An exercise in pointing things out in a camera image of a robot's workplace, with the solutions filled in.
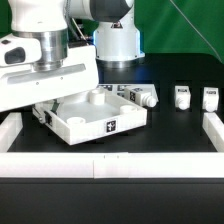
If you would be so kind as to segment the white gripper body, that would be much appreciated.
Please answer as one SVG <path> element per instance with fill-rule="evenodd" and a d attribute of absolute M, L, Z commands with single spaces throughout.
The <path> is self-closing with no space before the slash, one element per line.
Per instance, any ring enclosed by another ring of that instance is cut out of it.
<path fill-rule="evenodd" d="M 35 71 L 41 57 L 34 38 L 0 39 L 0 112 L 87 91 L 98 85 L 93 45 L 70 48 L 60 68 Z"/>

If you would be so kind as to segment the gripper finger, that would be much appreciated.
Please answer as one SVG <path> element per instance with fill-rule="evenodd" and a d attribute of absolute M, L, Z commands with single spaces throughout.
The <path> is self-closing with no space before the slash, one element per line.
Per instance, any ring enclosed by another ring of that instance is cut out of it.
<path fill-rule="evenodd" d="M 59 106 L 60 106 L 60 102 L 57 99 L 53 100 L 52 108 L 50 111 L 54 114 L 57 114 Z"/>
<path fill-rule="evenodd" d="M 39 117 L 39 122 L 41 124 L 51 126 L 52 125 L 52 116 L 47 111 L 45 111 L 44 114 Z"/>

